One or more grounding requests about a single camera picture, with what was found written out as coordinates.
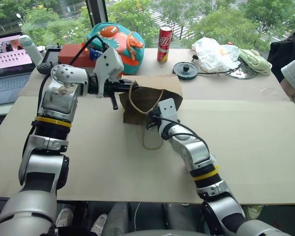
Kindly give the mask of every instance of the bag handle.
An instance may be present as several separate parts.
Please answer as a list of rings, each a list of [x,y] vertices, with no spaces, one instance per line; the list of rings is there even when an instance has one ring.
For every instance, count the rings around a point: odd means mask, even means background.
[[[136,54],[137,54],[137,53],[136,53],[136,52],[134,51],[134,49],[130,46],[130,43],[129,43],[129,40],[130,40],[130,37],[131,37],[132,33],[134,33],[134,31],[131,31],[131,32],[128,34],[126,44],[127,44],[127,49],[128,49],[128,51],[129,51],[129,53],[130,53],[130,55],[131,55],[131,59],[132,59],[132,60],[135,60],[135,59],[136,59]]]

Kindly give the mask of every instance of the shoe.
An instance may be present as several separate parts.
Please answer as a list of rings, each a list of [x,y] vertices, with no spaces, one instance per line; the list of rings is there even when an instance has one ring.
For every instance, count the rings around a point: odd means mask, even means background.
[[[107,219],[107,215],[106,214],[101,214],[97,220],[94,222],[92,228],[91,228],[91,232],[96,233],[98,236],[101,236],[102,232],[103,232],[103,228],[105,225]]]
[[[64,208],[60,211],[57,220],[57,227],[66,227],[72,224],[73,220],[73,212],[69,208]]]
[[[243,210],[247,220],[255,220],[259,217],[264,206],[244,206]]]

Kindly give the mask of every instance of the robotic arm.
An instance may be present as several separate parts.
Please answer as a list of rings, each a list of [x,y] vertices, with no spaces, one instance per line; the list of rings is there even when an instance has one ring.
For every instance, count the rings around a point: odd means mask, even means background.
[[[40,102],[19,168],[22,189],[0,213],[0,236],[57,236],[57,190],[67,179],[68,134],[78,96],[110,97],[118,109],[115,92],[129,91],[132,81],[118,78],[123,71],[120,56],[108,48],[97,60],[93,74],[71,65],[56,65],[52,81]]]
[[[121,80],[121,58],[108,48],[96,61],[93,74],[70,65],[56,65],[52,81],[40,101],[31,133],[25,143],[19,168],[20,192],[11,197],[0,213],[0,236],[57,236],[54,225],[57,190],[67,179],[69,158],[63,153],[68,147],[68,134],[77,108],[77,97],[96,94],[110,97],[117,109],[115,92],[129,91],[131,81]],[[287,234],[261,221],[247,221],[244,213],[221,179],[214,157],[204,140],[177,120],[173,99],[158,103],[149,114],[158,126],[161,137],[168,140],[185,162],[204,200],[211,234],[227,236],[286,236]],[[175,232],[178,236],[194,235]],[[166,232],[134,232],[131,235],[168,235]]]
[[[153,122],[147,128],[158,126],[161,137],[172,144],[190,172],[197,193],[204,201],[205,219],[212,235],[288,235],[262,221],[246,220],[240,204],[218,174],[213,164],[215,158],[209,153],[205,141],[180,124],[172,98],[159,102],[149,116]]]

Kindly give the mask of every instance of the backpack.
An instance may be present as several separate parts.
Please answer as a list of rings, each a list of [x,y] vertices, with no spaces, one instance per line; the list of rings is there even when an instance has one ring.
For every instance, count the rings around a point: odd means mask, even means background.
[[[139,69],[144,55],[144,40],[133,31],[117,23],[103,22],[93,27],[86,37],[86,42],[94,35],[98,35],[110,47],[114,47],[120,55],[124,70],[123,74],[133,75]],[[101,42],[96,38],[89,48],[101,50]]]

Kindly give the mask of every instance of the cable wire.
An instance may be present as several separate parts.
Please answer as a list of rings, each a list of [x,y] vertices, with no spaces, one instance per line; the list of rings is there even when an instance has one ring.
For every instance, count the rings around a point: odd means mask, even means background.
[[[137,205],[136,211],[135,211],[135,213],[134,213],[134,231],[137,231],[136,217],[137,217],[137,212],[138,212],[138,209],[139,209],[140,204],[141,204],[141,203],[139,203],[139,204]]]
[[[236,67],[235,69],[231,69],[231,70],[228,70],[228,71],[221,71],[221,72],[205,72],[205,73],[198,72],[198,75],[225,74],[225,73],[229,73],[229,72],[233,72],[233,71],[235,71],[235,70],[238,70],[240,67],[241,67],[241,64],[239,64],[239,66]]]
[[[50,76],[50,74],[46,75],[40,84],[39,93],[38,93],[38,103],[37,103],[37,115],[38,115],[39,105],[40,105],[42,95],[43,95],[43,89],[44,89],[45,83],[46,83],[47,79],[49,78],[49,76]]]
[[[162,119],[162,120],[165,120],[165,121],[172,122],[172,123],[174,123],[174,124],[180,125],[181,127],[183,127],[183,128],[185,128],[186,130],[190,131],[192,134],[189,134],[189,133],[177,133],[177,134],[169,135],[169,138],[174,137],[174,136],[177,136],[177,135],[189,135],[189,136],[195,137],[195,138],[199,139],[201,142],[204,143],[204,145],[206,146],[208,152],[210,153],[209,148],[208,148],[208,145],[207,145],[207,143],[204,141],[204,139],[201,138],[199,135],[197,135],[196,132],[193,131],[192,129],[190,129],[188,126],[186,126],[186,125],[184,125],[184,124],[181,124],[181,123],[179,123],[179,122],[177,122],[177,121],[174,121],[174,120],[171,120],[171,119],[167,119],[167,118],[163,118],[163,117],[157,117],[157,116],[149,116],[149,117],[157,118],[157,119]]]
[[[86,44],[80,49],[80,51],[75,55],[75,57],[71,60],[71,62],[69,63],[69,65],[72,65],[76,59],[79,57],[79,55],[84,51],[85,48],[87,48],[87,46],[93,41],[93,39],[98,38],[98,40],[101,42],[102,44],[102,52],[106,51],[108,48],[108,45],[106,43],[104,43],[104,41],[98,36],[98,35],[93,35],[87,42]]]
[[[190,133],[175,133],[175,134],[171,134],[171,135],[168,135],[169,138],[172,138],[174,136],[178,136],[178,135],[187,135],[187,136],[191,136],[191,137],[195,137],[196,139],[198,139],[199,141],[203,142],[204,145],[206,146],[207,148],[207,151],[210,153],[209,149],[208,149],[208,146],[207,146],[207,143],[204,141],[203,138],[201,138],[200,136],[196,135],[196,134],[190,134]]]

